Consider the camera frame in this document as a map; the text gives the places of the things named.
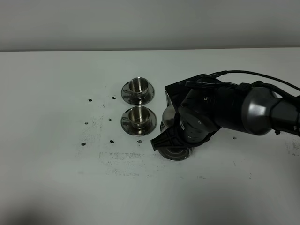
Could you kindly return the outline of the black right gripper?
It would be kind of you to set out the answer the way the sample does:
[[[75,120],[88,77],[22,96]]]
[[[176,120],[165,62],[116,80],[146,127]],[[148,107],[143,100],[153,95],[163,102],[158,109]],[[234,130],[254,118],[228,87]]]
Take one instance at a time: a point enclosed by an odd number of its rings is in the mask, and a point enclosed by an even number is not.
[[[165,86],[178,107],[178,129],[151,140],[153,150],[187,149],[207,142],[219,129],[241,131],[241,85],[198,75]]]

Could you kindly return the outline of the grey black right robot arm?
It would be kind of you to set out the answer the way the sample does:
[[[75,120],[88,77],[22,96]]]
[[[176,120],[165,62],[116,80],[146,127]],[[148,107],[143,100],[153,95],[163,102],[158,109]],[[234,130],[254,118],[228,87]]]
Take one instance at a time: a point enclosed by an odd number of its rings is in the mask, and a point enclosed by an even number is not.
[[[174,123],[151,140],[154,150],[183,150],[207,142],[219,129],[252,135],[300,133],[300,99],[257,81],[223,82],[224,72],[201,74],[165,86]]]

